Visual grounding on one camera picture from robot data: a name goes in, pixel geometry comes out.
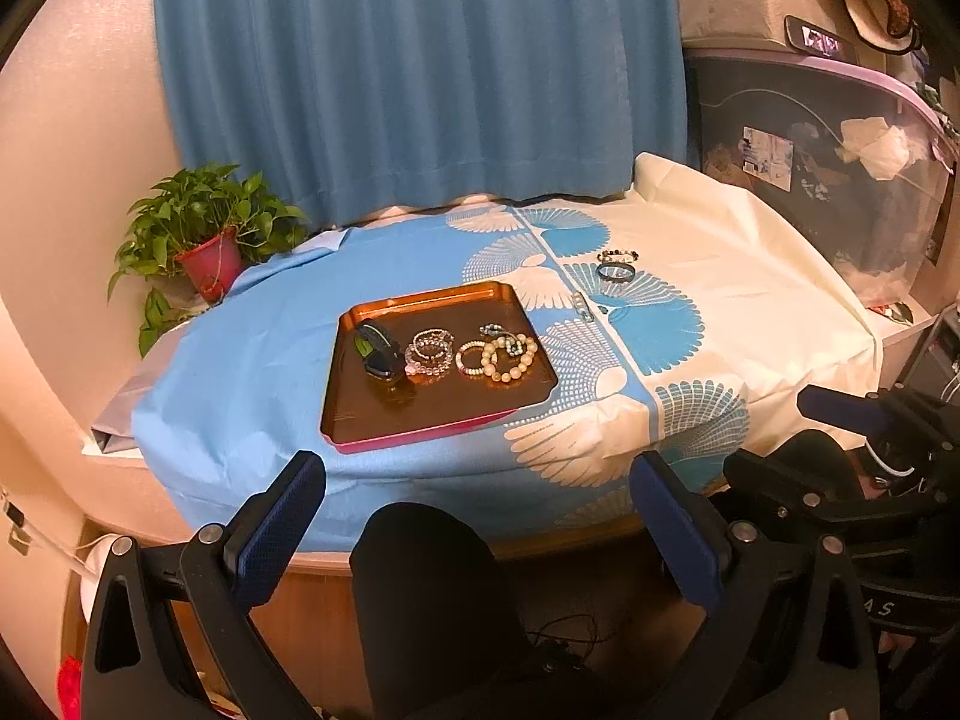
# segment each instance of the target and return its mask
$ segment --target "tray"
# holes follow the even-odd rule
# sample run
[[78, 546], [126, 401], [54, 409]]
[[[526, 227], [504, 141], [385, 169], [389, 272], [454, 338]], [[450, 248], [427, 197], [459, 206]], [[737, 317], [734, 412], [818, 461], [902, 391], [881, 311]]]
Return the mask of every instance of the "tray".
[[[480, 338], [481, 325], [496, 322], [535, 338], [539, 350], [525, 375], [508, 385], [451, 367], [440, 379], [418, 376], [387, 386], [367, 375], [353, 346], [352, 332], [362, 319], [383, 324], [401, 347], [421, 330], [443, 327], [453, 333], [455, 351]], [[478, 364], [475, 352], [467, 363]], [[553, 365], [509, 284], [485, 281], [376, 300], [340, 317], [320, 432], [344, 454], [454, 436], [542, 403], [554, 386]]]

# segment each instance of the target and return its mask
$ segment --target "screw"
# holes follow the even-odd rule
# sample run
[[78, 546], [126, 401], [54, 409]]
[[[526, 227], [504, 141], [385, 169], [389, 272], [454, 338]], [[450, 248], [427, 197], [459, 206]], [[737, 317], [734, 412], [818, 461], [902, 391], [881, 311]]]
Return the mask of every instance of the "screw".
[[117, 541], [114, 541], [110, 552], [113, 552], [114, 555], [126, 555], [127, 552], [130, 552], [131, 547], [133, 547], [133, 539], [129, 536], [120, 536]]
[[820, 542], [830, 555], [843, 555], [843, 541], [836, 536], [824, 536]]
[[223, 534], [223, 527], [214, 523], [212, 525], [205, 525], [203, 528], [200, 528], [200, 533], [197, 533], [197, 538], [202, 544], [215, 544], [220, 540], [220, 536]]
[[757, 540], [757, 527], [755, 527], [752, 522], [747, 522], [743, 519], [734, 522], [733, 525], [730, 526], [730, 532], [737, 541], [743, 541], [745, 544]]

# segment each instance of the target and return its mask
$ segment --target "blue gripper pad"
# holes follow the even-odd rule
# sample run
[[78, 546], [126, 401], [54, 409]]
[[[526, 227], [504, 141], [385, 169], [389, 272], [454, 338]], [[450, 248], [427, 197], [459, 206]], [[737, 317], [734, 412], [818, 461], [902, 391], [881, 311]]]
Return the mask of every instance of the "blue gripper pad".
[[265, 493], [253, 495], [227, 525], [224, 565], [244, 610], [270, 600], [326, 492], [326, 470], [301, 450]]
[[733, 559], [723, 517], [706, 498], [690, 493], [658, 452], [634, 459], [630, 497], [683, 598], [714, 611]]
[[858, 436], [885, 433], [890, 421], [880, 401], [808, 384], [797, 394], [797, 409], [807, 419], [849, 430]]

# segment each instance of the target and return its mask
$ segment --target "red flower pot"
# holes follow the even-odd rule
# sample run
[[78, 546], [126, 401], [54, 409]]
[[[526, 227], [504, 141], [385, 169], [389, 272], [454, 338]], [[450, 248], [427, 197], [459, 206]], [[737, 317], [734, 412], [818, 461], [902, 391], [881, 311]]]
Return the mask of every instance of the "red flower pot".
[[235, 234], [235, 230], [226, 230], [205, 244], [174, 255], [207, 303], [226, 295], [243, 269]]

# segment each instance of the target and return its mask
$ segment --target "black bracelet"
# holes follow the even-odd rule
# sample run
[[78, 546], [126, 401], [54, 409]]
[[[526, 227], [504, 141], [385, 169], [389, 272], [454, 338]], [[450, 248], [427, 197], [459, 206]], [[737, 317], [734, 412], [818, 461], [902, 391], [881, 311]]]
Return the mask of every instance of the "black bracelet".
[[613, 284], [627, 284], [634, 280], [637, 269], [630, 263], [606, 262], [597, 266], [597, 275], [604, 281], [610, 281]]

